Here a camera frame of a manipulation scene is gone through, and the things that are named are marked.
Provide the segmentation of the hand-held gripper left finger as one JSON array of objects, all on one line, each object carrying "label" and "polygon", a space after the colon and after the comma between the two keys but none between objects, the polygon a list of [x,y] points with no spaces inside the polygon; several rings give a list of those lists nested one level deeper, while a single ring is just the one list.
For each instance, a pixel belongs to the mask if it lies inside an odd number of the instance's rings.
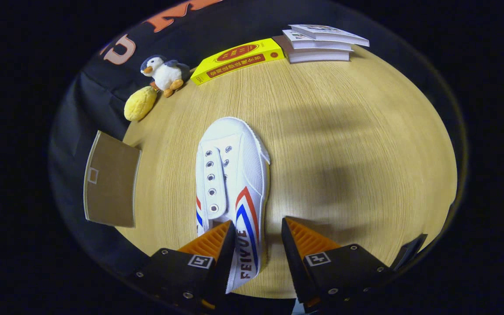
[{"label": "hand-held gripper left finger", "polygon": [[226,221],[180,249],[161,248],[133,273],[142,293],[180,313],[215,313],[235,250],[236,229]]}]

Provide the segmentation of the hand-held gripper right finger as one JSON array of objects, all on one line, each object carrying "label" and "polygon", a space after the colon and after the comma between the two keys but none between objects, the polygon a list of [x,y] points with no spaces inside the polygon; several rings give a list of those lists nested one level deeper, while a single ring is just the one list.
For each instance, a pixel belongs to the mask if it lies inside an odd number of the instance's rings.
[{"label": "hand-held gripper right finger", "polygon": [[393,269],[361,245],[341,246],[291,217],[282,219],[281,237],[306,312],[344,311],[393,277]]}]

